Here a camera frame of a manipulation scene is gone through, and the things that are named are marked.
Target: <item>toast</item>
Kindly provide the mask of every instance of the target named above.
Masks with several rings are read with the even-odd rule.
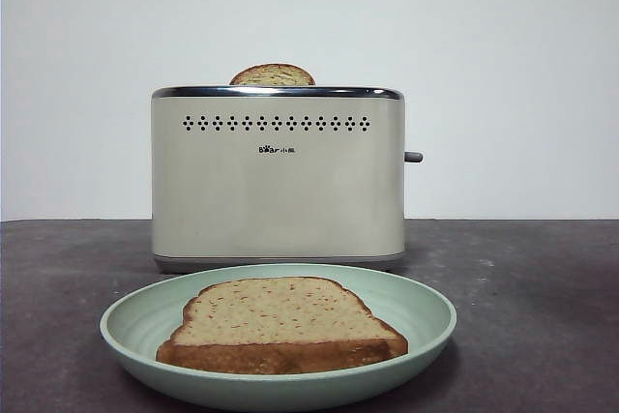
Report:
[[[230,85],[241,86],[312,86],[311,74],[302,68],[282,63],[256,65],[241,71]]]
[[[333,280],[233,280],[211,285],[183,308],[183,324],[157,361],[245,374],[318,372],[407,353],[408,342]]]

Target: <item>cream toaster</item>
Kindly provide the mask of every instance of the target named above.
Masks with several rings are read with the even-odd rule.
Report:
[[[365,87],[170,87],[152,96],[152,249],[166,273],[404,252],[404,98]]]

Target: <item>toaster top trim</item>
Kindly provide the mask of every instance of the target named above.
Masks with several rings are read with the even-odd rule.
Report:
[[[393,89],[316,86],[185,86],[165,87],[153,93],[153,99],[164,97],[346,97],[404,100],[401,92]]]

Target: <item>toaster lever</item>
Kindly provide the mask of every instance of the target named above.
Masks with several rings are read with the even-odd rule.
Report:
[[[424,159],[424,154],[420,152],[404,152],[404,161],[409,163],[419,163]]]

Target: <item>light green plate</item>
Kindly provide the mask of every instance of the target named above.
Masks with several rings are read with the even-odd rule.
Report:
[[[181,324],[183,306],[198,291],[227,280],[282,276],[338,281],[408,339],[408,354],[359,368],[279,375],[199,371],[155,361],[157,347]],[[221,268],[158,282],[122,298],[101,320],[103,338],[121,365],[147,386],[213,408],[269,412],[328,408],[389,391],[427,367],[455,327],[454,306],[426,285],[364,268],[295,263]]]

